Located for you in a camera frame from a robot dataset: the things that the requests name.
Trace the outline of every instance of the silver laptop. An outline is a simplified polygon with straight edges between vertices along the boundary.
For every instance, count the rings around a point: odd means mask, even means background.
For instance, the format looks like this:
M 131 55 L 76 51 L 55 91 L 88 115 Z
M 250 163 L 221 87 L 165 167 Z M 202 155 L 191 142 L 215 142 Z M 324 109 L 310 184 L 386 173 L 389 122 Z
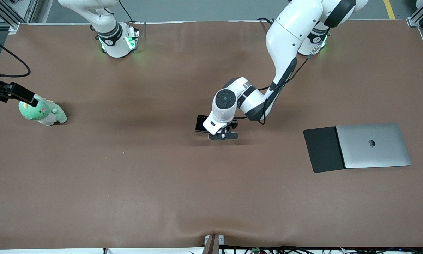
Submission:
M 336 128 L 347 169 L 412 164 L 397 123 L 337 125 Z

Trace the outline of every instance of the black smartphone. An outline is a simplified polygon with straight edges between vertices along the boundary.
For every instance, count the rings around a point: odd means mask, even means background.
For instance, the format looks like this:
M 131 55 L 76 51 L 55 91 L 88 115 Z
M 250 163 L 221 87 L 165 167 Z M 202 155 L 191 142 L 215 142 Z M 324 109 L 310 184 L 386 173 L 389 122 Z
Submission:
M 206 132 L 208 133 L 207 129 L 202 125 L 208 116 L 198 115 L 197 121 L 195 122 L 195 131 L 196 132 Z

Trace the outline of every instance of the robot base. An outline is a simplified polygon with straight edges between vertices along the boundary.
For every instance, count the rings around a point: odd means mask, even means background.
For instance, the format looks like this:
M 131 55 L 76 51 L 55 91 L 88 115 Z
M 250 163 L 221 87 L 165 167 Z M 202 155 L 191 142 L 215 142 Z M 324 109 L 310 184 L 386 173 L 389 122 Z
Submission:
M 317 43 L 312 43 L 310 40 L 305 40 L 297 53 L 300 53 L 303 56 L 309 56 L 309 55 L 316 55 L 318 52 L 324 48 L 324 45 L 326 45 L 326 39 L 331 35 L 330 32 L 326 34 L 326 37 L 324 37 L 324 40 L 319 41 Z
M 109 46 L 106 44 L 106 40 L 103 42 L 99 39 L 103 52 L 108 53 L 113 58 L 123 58 L 130 52 L 135 52 L 138 45 L 139 30 L 123 22 L 119 22 L 119 25 L 124 32 L 114 46 Z

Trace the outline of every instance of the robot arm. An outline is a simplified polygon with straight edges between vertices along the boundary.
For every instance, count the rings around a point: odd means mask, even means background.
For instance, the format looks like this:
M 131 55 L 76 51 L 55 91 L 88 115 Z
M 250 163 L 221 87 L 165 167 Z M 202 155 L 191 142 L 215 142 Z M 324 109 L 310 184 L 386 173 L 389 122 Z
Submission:
M 266 34 L 266 47 L 276 68 L 276 75 L 266 93 L 261 93 L 244 77 L 231 79 L 216 93 L 212 111 L 203 123 L 204 128 L 211 135 L 226 132 L 237 108 L 251 121 L 265 119 L 295 70 L 296 54 L 313 28 L 319 23 L 327 27 L 338 26 L 349 18 L 355 5 L 356 0 L 290 2 Z
M 329 27 L 330 25 L 335 26 L 335 24 L 341 24 L 342 22 L 344 22 L 346 19 L 348 19 L 348 17 L 355 12 L 360 11 L 363 7 L 365 7 L 365 5 L 368 3 L 368 0 L 356 0 L 355 2 L 355 6 L 354 9 L 350 10 L 341 21 L 340 18 L 336 19 L 335 17 L 332 18 L 332 16 L 327 17 L 325 20 L 323 19 L 323 21 L 319 21 L 318 24 L 316 24 L 316 26 L 313 28 L 313 30 L 310 32 L 310 34 L 308 34 L 307 39 L 305 39 L 305 41 L 302 43 L 301 47 L 299 48 L 298 53 L 300 53 L 301 55 L 304 56 L 308 56 L 309 53 L 313 50 L 313 55 L 317 54 L 319 52 L 319 50 L 324 47 L 324 42 L 327 38 L 327 35 L 329 33 L 329 29 L 331 27 Z M 347 8 L 342 8 L 341 6 L 338 7 L 338 9 L 340 11 L 338 11 L 338 13 L 345 13 L 350 6 L 352 6 L 354 4 L 354 2 L 344 2 L 342 3 L 342 5 L 346 5 L 348 6 Z M 335 5 L 335 7 L 333 7 L 333 9 L 335 10 L 337 8 L 337 3 L 333 3 L 331 4 L 327 4 L 327 8 L 332 8 L 332 6 Z
M 113 58 L 122 58 L 136 50 L 138 32 L 123 22 L 117 22 L 107 11 L 118 0 L 58 0 L 58 2 L 83 16 L 98 34 L 103 50 Z

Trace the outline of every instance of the green plush dinosaur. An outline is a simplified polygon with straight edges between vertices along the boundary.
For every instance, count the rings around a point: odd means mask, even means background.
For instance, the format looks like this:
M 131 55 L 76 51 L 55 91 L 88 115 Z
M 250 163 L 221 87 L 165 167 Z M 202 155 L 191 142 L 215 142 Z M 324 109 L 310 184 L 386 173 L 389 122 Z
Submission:
M 55 122 L 63 123 L 67 121 L 67 116 L 62 108 L 52 100 L 46 100 L 39 95 L 34 95 L 34 99 L 39 101 L 36 107 L 24 102 L 18 104 L 18 109 L 24 118 L 38 121 L 46 126 L 51 126 Z

